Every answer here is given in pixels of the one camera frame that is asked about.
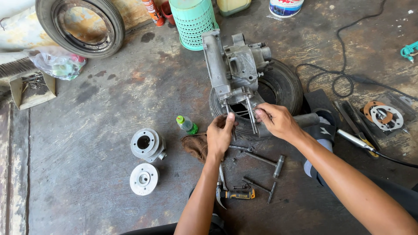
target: brown rag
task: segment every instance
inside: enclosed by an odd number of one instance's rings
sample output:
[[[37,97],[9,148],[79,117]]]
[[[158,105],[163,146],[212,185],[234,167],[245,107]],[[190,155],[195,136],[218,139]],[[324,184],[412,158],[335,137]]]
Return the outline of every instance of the brown rag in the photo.
[[[195,135],[186,135],[181,138],[181,144],[186,152],[205,164],[206,157],[208,156],[208,140],[206,132],[197,133]]]

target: tire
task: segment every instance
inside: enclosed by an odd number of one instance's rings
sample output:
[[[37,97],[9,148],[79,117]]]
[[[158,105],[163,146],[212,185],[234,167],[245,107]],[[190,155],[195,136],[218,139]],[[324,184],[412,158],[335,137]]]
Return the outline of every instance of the tire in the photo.
[[[118,9],[110,0],[73,0],[71,6],[62,0],[36,0],[36,15],[42,28],[58,45],[64,49],[87,58],[105,58],[115,54],[123,45],[125,39],[125,24]],[[60,7],[86,7],[108,22],[108,37],[98,43],[83,42],[61,27],[58,13],[65,12]]]
[[[303,101],[303,88],[300,80],[292,73],[287,65],[273,59],[273,70],[264,72],[264,76],[258,78],[258,92],[261,97],[270,104],[285,106],[289,112],[295,116],[299,114]],[[266,97],[262,90],[271,89],[274,96]],[[209,95],[209,107],[213,117],[226,113],[226,109],[221,107],[215,90],[212,88]],[[236,128],[236,134],[243,140],[259,141],[256,134],[252,133],[251,122],[249,118],[236,117],[240,123]]]

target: green plastic basket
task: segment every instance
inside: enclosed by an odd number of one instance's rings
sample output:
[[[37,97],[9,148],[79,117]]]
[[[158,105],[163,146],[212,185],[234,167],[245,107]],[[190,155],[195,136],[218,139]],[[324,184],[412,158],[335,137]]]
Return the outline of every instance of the green plastic basket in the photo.
[[[219,28],[211,0],[169,0],[181,44],[201,51],[202,33]]]

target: plastic bag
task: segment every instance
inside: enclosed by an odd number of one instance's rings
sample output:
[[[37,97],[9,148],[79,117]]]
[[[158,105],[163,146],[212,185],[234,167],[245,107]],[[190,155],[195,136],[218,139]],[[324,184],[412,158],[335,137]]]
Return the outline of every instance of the plastic bag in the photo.
[[[29,59],[40,70],[61,80],[73,80],[87,59],[59,46],[41,46],[29,50]]]

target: electric cord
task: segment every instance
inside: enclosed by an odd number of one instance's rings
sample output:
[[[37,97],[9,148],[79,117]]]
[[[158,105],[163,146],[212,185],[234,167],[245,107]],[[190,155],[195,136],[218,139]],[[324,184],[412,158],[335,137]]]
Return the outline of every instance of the electric cord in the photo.
[[[298,77],[298,79],[299,79],[299,80],[300,80],[300,74],[298,73],[298,68],[299,68],[299,67],[301,67],[301,66],[311,66],[311,67],[314,67],[314,68],[316,68],[316,69],[319,69],[319,70],[322,70],[322,71],[323,71],[323,72],[318,73],[318,74],[316,74],[316,75],[312,76],[311,78],[309,78],[309,80],[308,80],[308,82],[307,82],[307,84],[306,84],[306,90],[307,90],[308,92],[310,92],[309,85],[311,84],[311,82],[312,82],[315,78],[317,78],[317,77],[319,77],[319,76],[321,76],[321,75],[323,75],[323,74],[338,74],[339,76],[337,76],[337,77],[335,77],[335,78],[334,78],[334,80],[332,81],[332,86],[331,86],[331,88],[332,88],[332,92],[333,92],[336,96],[338,96],[338,97],[345,98],[345,97],[348,97],[348,96],[350,96],[351,94],[353,94],[353,92],[354,92],[354,84],[353,84],[353,81],[354,81],[354,82],[363,83],[363,84],[374,84],[374,85],[378,85],[378,86],[381,86],[381,87],[384,87],[384,88],[390,89],[390,90],[392,90],[392,91],[394,91],[394,92],[397,92],[397,93],[399,93],[399,94],[402,94],[402,95],[404,95],[404,96],[406,96],[406,97],[408,97],[408,98],[410,98],[410,99],[413,99],[413,100],[418,101],[418,98],[416,98],[416,97],[413,97],[413,96],[410,96],[410,95],[408,95],[408,94],[405,94],[405,93],[403,93],[403,92],[401,92],[401,91],[399,91],[399,90],[397,90],[397,89],[395,89],[395,88],[393,88],[393,87],[390,87],[390,86],[387,86],[387,85],[384,85],[384,84],[381,84],[381,83],[375,82],[375,81],[373,81],[373,80],[371,80],[370,78],[367,78],[367,77],[365,77],[365,76],[362,76],[362,75],[352,75],[352,74],[346,74],[346,73],[344,72],[344,71],[345,71],[345,69],[346,69],[346,67],[347,67],[347,57],[346,57],[346,51],[345,51],[345,44],[344,44],[344,41],[341,39],[341,37],[340,37],[339,33],[340,33],[342,30],[347,29],[347,28],[349,28],[349,27],[351,27],[351,26],[353,26],[353,25],[357,24],[358,22],[360,22],[360,21],[362,21],[362,20],[364,20],[364,19],[368,19],[368,18],[373,18],[373,17],[376,17],[376,16],[380,16],[380,15],[383,13],[385,3],[386,3],[386,0],[382,0],[382,2],[380,3],[380,10],[379,10],[379,13],[374,14],[374,15],[367,15],[367,16],[365,16],[365,17],[362,17],[361,19],[359,19],[359,20],[357,20],[357,21],[354,21],[354,22],[352,22],[351,24],[346,25],[346,26],[344,26],[344,27],[341,27],[341,28],[339,28],[339,29],[337,30],[337,34],[336,34],[336,36],[337,36],[337,38],[338,38],[339,42],[341,43],[341,47],[342,47],[342,55],[343,55],[343,66],[342,66],[341,71],[332,71],[332,70],[327,70],[327,69],[321,68],[321,67],[319,67],[319,66],[317,66],[317,65],[314,65],[314,64],[309,64],[309,63],[299,64],[298,66],[296,66],[296,68],[295,68],[295,74],[296,74],[296,76]],[[338,80],[340,80],[340,79],[343,79],[343,78],[345,78],[345,79],[349,82],[349,84],[350,84],[349,92],[348,92],[347,94],[345,94],[345,95],[342,95],[342,94],[338,93],[338,92],[335,90],[335,84],[336,84],[336,82],[337,82]]]
[[[393,162],[396,162],[396,163],[401,164],[401,165],[404,165],[404,166],[409,166],[409,167],[413,167],[413,168],[418,168],[418,165],[415,165],[415,164],[412,164],[412,163],[408,163],[408,162],[404,162],[404,161],[400,161],[400,160],[396,160],[396,159],[391,158],[391,157],[388,157],[388,156],[386,156],[385,154],[380,153],[380,152],[378,152],[378,151],[373,151],[373,153],[375,153],[375,154],[377,154],[377,155],[379,155],[379,156],[381,156],[381,157],[383,157],[383,158],[386,158],[386,159],[387,159],[387,160],[389,160],[389,161],[393,161]]]

